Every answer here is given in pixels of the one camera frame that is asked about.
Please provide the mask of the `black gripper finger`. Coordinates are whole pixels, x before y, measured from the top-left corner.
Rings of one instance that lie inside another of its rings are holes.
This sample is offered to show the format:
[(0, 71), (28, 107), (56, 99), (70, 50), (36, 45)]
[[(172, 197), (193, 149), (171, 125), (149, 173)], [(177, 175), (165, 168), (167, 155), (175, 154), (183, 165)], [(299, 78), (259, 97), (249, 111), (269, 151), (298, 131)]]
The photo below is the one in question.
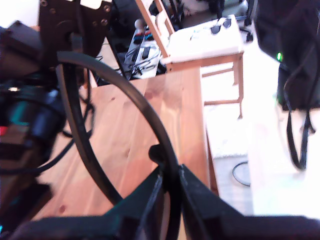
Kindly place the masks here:
[(158, 240), (161, 236), (163, 176), (153, 171), (129, 196), (102, 216), (101, 240)]
[(245, 217), (204, 185), (187, 166), (179, 167), (182, 215), (188, 240), (243, 240), (232, 228)]

